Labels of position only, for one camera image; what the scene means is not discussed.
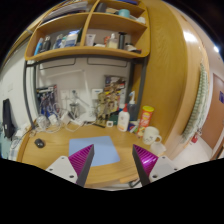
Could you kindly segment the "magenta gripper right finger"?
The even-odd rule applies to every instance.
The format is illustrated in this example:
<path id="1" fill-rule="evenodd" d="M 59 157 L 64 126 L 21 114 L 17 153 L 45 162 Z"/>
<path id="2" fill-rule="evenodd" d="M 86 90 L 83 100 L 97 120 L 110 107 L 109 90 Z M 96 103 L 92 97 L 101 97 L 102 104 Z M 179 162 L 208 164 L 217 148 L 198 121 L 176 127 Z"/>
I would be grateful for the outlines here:
<path id="1" fill-rule="evenodd" d="M 133 145 L 132 155 L 140 182 L 143 186 L 168 176 L 178 170 L 168 157 L 158 157 L 138 145 Z"/>

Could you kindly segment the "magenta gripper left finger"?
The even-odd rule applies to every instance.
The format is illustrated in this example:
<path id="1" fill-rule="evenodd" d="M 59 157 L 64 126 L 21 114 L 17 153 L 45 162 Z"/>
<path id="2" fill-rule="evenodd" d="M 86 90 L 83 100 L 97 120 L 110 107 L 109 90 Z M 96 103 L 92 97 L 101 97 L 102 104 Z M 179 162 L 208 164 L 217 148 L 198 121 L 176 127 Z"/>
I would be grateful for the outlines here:
<path id="1" fill-rule="evenodd" d="M 47 168 L 47 171 L 84 187 L 94 154 L 94 145 L 91 144 L 69 157 L 60 156 Z"/>

